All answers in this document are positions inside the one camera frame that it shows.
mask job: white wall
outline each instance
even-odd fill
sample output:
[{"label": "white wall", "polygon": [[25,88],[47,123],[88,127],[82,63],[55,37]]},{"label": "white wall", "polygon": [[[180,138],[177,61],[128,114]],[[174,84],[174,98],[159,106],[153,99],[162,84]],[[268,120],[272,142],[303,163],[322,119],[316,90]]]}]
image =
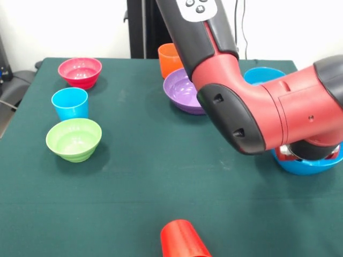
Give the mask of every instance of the white wall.
[{"label": "white wall", "polygon": [[[243,0],[239,0],[239,18]],[[234,26],[234,0],[223,0]],[[342,0],[246,0],[244,32],[248,59],[291,59],[298,69],[343,54]],[[245,41],[238,22],[238,47]]]},{"label": "white wall", "polygon": [[14,71],[45,57],[130,58],[126,0],[0,0],[0,35]]},{"label": "white wall", "polygon": [[[234,26],[235,0],[223,0]],[[12,69],[48,56],[130,58],[126,0],[0,0],[0,35]],[[249,59],[292,59],[299,69],[343,53],[343,1],[246,0]],[[238,18],[242,16],[240,0]],[[240,54],[244,40],[238,22]]]}]

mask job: purple bowl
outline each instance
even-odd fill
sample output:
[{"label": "purple bowl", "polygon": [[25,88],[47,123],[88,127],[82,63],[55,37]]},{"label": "purple bowl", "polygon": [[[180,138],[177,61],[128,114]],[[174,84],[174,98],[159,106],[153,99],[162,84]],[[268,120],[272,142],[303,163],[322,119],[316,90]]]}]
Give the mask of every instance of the purple bowl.
[{"label": "purple bowl", "polygon": [[184,68],[176,70],[166,77],[163,90],[179,109],[194,115],[205,114],[198,102],[197,90],[189,80]]}]

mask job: cable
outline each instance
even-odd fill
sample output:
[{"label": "cable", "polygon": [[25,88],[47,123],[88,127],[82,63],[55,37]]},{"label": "cable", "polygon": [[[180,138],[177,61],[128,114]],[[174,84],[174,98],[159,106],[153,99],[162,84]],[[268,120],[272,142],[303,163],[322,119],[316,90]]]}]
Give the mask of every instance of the cable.
[{"label": "cable", "polygon": [[14,110],[18,110],[17,107],[15,107],[14,105],[11,105],[10,103],[7,103],[7,102],[5,102],[5,101],[0,100],[0,103],[3,103],[4,105],[7,105],[7,106],[11,107],[11,108],[14,109]]},{"label": "cable", "polygon": [[235,43],[237,45],[237,6],[238,6],[238,0],[236,0],[235,4]]},{"label": "cable", "polygon": [[245,40],[245,59],[247,60],[247,51],[248,51],[248,40],[245,37],[245,33],[244,33],[244,28],[243,28],[243,23],[244,23],[244,16],[245,16],[245,0],[243,0],[243,17],[242,17],[242,33],[243,33],[243,37]]}]

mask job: blue cup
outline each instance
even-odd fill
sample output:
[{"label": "blue cup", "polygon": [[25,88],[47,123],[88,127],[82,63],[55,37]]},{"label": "blue cup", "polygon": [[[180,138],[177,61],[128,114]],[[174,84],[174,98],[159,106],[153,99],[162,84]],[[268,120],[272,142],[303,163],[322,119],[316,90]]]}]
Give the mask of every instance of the blue cup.
[{"label": "blue cup", "polygon": [[61,89],[52,96],[51,102],[61,121],[88,118],[88,93],[81,88]]},{"label": "blue cup", "polygon": [[252,85],[260,85],[268,81],[281,78],[286,74],[277,69],[269,67],[256,67],[244,74],[244,80]]}]

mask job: plastic cup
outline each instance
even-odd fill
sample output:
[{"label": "plastic cup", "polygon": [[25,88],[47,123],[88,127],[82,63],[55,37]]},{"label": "plastic cup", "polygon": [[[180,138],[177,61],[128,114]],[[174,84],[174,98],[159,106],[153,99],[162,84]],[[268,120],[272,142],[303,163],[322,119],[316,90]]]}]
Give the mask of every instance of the plastic cup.
[{"label": "plastic cup", "polygon": [[163,257],[211,257],[192,224],[186,220],[169,222],[161,231]]},{"label": "plastic cup", "polygon": [[165,79],[173,71],[183,68],[183,64],[173,43],[163,44],[158,48],[162,77]]},{"label": "plastic cup", "polygon": [[88,118],[88,94],[77,87],[57,91],[51,98],[61,121],[73,118]]},{"label": "plastic cup", "polygon": [[280,70],[269,67],[256,67],[244,74],[244,80],[252,85],[260,85],[268,81],[281,78],[286,74]]}]

